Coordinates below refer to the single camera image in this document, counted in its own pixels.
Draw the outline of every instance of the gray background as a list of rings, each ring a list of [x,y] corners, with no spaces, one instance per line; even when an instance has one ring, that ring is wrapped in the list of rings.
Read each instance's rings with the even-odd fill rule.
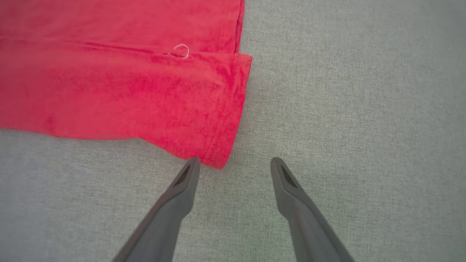
[[[462,0],[248,0],[238,136],[174,260],[293,261],[280,156],[357,261],[463,261],[465,28]],[[110,260],[184,163],[140,139],[0,145],[1,261]]]

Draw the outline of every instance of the red garment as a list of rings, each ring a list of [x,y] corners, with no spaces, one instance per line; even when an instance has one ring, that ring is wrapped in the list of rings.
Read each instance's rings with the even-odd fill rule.
[[[222,168],[252,59],[237,53],[243,12],[244,0],[2,1],[0,127],[140,137]]]

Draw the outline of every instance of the gray textured cloth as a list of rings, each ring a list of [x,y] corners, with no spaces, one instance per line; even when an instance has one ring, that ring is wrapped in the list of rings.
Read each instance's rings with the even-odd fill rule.
[[[357,261],[464,261],[465,28],[462,0],[248,0],[240,128],[174,260],[293,261],[280,156]],[[0,145],[0,261],[110,260],[185,162],[140,139]]]

